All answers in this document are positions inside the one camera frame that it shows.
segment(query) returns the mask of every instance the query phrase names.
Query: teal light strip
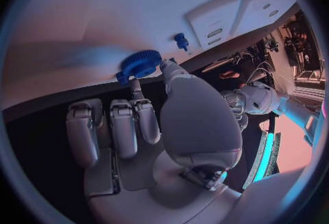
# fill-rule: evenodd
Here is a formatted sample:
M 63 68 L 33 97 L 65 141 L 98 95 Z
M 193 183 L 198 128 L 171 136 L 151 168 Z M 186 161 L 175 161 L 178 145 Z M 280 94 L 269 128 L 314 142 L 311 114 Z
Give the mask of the teal light strip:
M 274 143 L 274 134 L 269 133 L 268 137 L 267 137 L 263 157 L 262 157 L 262 160 L 260 161 L 260 165 L 258 167 L 256 176 L 254 178 L 254 182 L 261 180 L 265 175 L 266 169 L 270 162 L 273 143 Z

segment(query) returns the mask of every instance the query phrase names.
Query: glowing cyan light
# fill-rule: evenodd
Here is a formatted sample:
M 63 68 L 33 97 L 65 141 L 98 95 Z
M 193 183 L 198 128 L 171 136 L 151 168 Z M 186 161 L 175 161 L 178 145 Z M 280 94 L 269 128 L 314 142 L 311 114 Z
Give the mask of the glowing cyan light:
M 271 158 L 273 143 L 274 143 L 274 134 L 269 133 L 267 140 L 266 140 L 263 157 L 262 157 L 262 160 L 260 161 L 260 165 L 258 167 L 256 176 L 254 178 L 254 182 L 261 180 L 266 173 L 266 169 L 269 165 L 270 158 Z

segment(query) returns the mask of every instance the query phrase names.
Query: blue plastic gear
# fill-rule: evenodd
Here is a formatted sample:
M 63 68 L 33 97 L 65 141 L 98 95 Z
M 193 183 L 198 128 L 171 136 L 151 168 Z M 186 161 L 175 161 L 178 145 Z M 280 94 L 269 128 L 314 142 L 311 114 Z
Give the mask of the blue plastic gear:
M 144 50 L 126 58 L 121 63 L 121 72 L 116 74 L 121 85 L 129 82 L 129 77 L 142 78 L 156 71 L 156 66 L 161 63 L 161 55 L 156 50 Z

